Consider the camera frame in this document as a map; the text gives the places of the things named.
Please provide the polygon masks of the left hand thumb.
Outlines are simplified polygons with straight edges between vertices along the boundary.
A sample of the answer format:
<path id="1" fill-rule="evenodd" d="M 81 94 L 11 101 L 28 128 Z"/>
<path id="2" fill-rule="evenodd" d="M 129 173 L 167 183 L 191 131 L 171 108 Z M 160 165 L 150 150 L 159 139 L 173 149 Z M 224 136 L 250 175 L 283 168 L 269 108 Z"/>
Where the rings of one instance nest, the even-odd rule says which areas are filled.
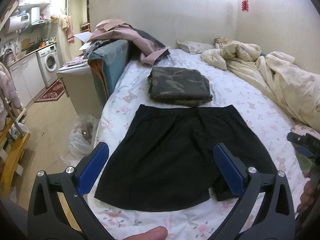
<path id="1" fill-rule="evenodd" d="M 158 226 L 145 233 L 140 233 L 125 238 L 124 240 L 165 240 L 168 236 L 168 231 L 163 226 Z"/>

